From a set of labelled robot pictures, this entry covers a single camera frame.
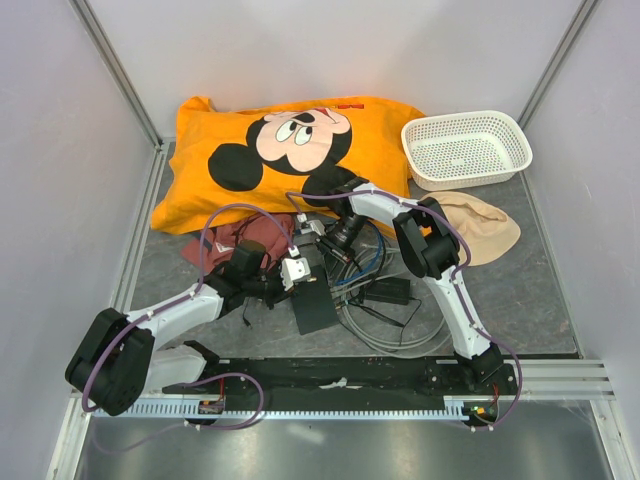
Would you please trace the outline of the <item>black network switch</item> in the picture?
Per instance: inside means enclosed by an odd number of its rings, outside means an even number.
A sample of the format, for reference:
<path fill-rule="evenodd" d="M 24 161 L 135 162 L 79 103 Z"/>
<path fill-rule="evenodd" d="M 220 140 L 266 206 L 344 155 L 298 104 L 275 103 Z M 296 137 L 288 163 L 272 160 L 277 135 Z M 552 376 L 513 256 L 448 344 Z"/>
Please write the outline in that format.
<path fill-rule="evenodd" d="M 309 242 L 299 250 L 309 262 L 311 278 L 296 286 L 291 301 L 299 333 L 305 336 L 336 326 L 339 318 L 322 254 Z"/>

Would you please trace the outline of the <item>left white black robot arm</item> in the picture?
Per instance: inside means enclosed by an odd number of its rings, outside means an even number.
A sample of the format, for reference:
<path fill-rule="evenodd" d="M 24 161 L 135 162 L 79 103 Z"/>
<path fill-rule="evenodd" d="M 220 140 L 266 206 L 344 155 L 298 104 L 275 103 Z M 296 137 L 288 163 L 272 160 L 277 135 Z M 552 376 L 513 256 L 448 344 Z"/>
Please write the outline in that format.
<path fill-rule="evenodd" d="M 168 300 L 128 313 L 114 308 L 99 312 L 65 371 L 66 381 L 82 394 L 83 410 L 118 416 L 142 393 L 173 384 L 188 384 L 198 393 L 215 389 L 220 371 L 199 346 L 163 347 L 249 297 L 279 302 L 310 273 L 297 247 L 272 271 L 262 267 L 265 256 L 262 244 L 244 241 L 229 260 Z"/>

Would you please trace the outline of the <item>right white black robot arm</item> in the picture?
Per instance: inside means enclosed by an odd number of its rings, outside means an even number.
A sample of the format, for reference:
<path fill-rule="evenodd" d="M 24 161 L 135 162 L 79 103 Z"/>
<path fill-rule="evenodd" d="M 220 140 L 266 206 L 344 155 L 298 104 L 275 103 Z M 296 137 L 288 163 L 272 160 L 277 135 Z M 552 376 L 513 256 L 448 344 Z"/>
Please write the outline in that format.
<path fill-rule="evenodd" d="M 461 364 L 460 386 L 473 394 L 489 387 L 503 359 L 466 290 L 462 270 L 470 249 L 437 201 L 398 197 L 360 179 L 318 195 L 316 201 L 341 217 L 353 214 L 394 230 L 406 268 L 425 281 L 449 328 Z"/>

